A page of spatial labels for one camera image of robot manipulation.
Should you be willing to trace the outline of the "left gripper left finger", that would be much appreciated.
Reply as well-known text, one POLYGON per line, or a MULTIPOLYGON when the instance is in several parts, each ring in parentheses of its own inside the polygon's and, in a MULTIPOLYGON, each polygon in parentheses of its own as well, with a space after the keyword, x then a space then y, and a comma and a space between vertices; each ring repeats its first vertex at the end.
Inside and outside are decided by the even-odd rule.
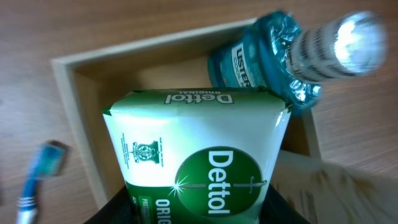
POLYGON ((84 224, 136 224, 129 194, 124 186, 106 205, 84 224))

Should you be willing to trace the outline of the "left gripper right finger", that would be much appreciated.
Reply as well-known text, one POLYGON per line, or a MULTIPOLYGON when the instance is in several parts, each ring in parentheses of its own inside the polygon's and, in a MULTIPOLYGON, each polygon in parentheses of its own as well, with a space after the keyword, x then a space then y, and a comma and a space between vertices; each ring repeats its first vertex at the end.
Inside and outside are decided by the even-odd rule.
POLYGON ((269 186, 260 214, 260 224, 310 224, 269 186))

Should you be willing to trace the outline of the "white lotion tube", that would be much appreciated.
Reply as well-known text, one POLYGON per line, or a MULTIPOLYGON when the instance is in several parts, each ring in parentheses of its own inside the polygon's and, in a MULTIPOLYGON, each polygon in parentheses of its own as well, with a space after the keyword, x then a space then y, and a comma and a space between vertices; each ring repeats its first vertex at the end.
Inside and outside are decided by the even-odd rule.
POLYGON ((271 184, 309 223, 397 223, 397 181, 280 151, 271 184))

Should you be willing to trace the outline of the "blue mouthwash bottle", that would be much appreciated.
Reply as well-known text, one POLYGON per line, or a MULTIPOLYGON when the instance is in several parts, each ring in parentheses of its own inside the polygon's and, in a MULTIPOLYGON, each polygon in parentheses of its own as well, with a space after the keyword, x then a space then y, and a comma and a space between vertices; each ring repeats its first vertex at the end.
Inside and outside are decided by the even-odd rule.
POLYGON ((301 114, 317 103, 323 82, 369 75, 382 65, 386 50, 386 29, 371 11, 351 12, 311 30, 275 11, 214 51, 208 73, 216 88, 264 86, 301 114))

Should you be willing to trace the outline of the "green Dettol soap bar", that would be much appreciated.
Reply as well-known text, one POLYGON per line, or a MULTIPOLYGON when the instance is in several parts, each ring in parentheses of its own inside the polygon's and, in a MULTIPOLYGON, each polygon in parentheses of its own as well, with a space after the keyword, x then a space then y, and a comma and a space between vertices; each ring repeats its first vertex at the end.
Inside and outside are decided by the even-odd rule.
POLYGON ((258 223, 290 118, 263 89, 139 90, 103 110, 139 223, 258 223))

